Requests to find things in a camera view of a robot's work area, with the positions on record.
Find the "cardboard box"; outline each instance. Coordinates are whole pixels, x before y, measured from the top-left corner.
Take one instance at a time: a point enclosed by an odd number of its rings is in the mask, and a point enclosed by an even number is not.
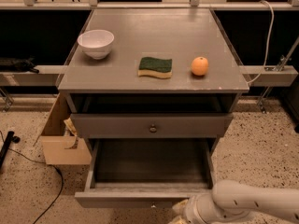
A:
[[[48,121],[39,138],[44,150],[46,164],[89,165],[92,155],[84,139],[64,136],[64,120],[70,116],[65,98],[59,94]]]

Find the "drawer knob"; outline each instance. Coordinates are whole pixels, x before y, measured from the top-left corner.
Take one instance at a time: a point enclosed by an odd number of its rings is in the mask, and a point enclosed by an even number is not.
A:
[[[151,133],[156,133],[157,132],[157,127],[154,124],[151,124],[149,127],[149,131]]]

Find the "speckled floor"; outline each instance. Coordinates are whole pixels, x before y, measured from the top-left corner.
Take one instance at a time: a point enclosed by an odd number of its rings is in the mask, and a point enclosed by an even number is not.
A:
[[[0,130],[14,130],[21,138],[11,144],[35,161],[44,161],[36,139],[45,124],[54,98],[15,98],[7,113],[0,113]],[[213,156],[218,180],[232,179],[257,187],[299,189],[299,134],[279,100],[266,101],[262,114],[255,99],[237,104],[226,135]],[[85,185],[88,166],[60,166],[64,189],[54,206],[37,223],[166,224],[168,209],[84,209],[74,199]],[[34,223],[60,190],[61,178],[53,167],[34,163],[9,151],[0,173],[1,223]],[[288,223],[257,214],[250,224]]]

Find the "white bowl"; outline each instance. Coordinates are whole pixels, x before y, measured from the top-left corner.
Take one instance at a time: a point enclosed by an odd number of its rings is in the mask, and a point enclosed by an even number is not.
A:
[[[114,35],[106,30],[91,30],[81,34],[77,41],[85,54],[99,60],[111,52]]]

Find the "green sponge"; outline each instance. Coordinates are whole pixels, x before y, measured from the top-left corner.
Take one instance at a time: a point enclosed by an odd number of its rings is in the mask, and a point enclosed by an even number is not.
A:
[[[172,59],[143,57],[139,65],[138,75],[140,77],[170,78],[172,75]]]

